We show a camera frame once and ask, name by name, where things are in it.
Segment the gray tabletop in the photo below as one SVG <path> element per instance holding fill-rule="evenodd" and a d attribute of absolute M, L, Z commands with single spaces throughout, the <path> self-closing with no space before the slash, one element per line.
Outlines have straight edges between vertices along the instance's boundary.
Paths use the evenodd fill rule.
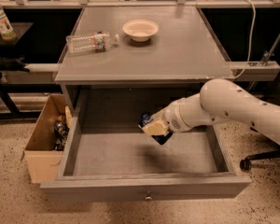
<path fill-rule="evenodd" d="M 126 21 L 147 19 L 159 25 L 148 42 L 122 32 Z M 231 77 L 217 45 L 196 7 L 86 7 L 75 35 L 93 31 L 119 34 L 106 52 L 67 52 L 57 82 L 163 82 Z"/>

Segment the gray cabinet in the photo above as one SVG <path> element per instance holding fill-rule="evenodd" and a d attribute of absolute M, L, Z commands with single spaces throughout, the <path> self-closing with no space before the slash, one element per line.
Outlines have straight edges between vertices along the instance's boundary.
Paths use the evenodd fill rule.
<path fill-rule="evenodd" d="M 177 98 L 192 95 L 190 83 L 230 77 L 195 7 L 154 8 L 153 12 L 150 7 L 89 7 L 84 11 L 76 34 L 98 29 L 98 24 L 113 33 L 120 31 L 137 12 L 156 21 L 161 31 L 146 44 L 135 45 L 119 33 L 119 47 L 108 52 L 65 55 L 56 80 L 74 115 L 58 176 L 41 184 L 51 199 L 232 198 L 249 185 L 249 177 L 233 171 L 216 126 L 174 133 L 163 146 L 137 127 L 142 112 L 156 112 Z M 169 27 L 165 21 L 170 18 L 174 19 Z M 179 26 L 184 36 L 172 26 Z M 200 39 L 190 41 L 196 35 Z M 170 42 L 176 46 L 168 48 Z M 174 64 L 167 55 L 175 58 Z"/>

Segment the black shelf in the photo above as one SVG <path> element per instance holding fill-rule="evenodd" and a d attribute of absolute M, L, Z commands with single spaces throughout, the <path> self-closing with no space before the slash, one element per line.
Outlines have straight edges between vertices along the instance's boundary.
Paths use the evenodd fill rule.
<path fill-rule="evenodd" d="M 12 22 L 11 25 L 18 37 L 11 41 L 5 41 L 0 36 L 0 47 L 15 46 L 26 34 L 26 32 L 32 27 L 33 24 L 31 22 Z"/>

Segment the white bowl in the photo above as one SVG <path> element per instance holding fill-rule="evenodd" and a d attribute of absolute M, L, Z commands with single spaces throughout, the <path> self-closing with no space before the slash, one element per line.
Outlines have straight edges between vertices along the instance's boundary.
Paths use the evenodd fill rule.
<path fill-rule="evenodd" d="M 159 26 L 156 22 L 149 20 L 132 20 L 126 22 L 122 30 L 132 40 L 145 42 L 159 31 Z"/>

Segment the chair wheel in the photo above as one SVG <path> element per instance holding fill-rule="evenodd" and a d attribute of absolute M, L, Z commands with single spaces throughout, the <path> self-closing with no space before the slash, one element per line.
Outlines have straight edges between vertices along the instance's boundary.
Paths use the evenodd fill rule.
<path fill-rule="evenodd" d="M 248 159 L 241 160 L 240 167 L 244 171 L 250 171 L 252 169 L 252 163 Z"/>

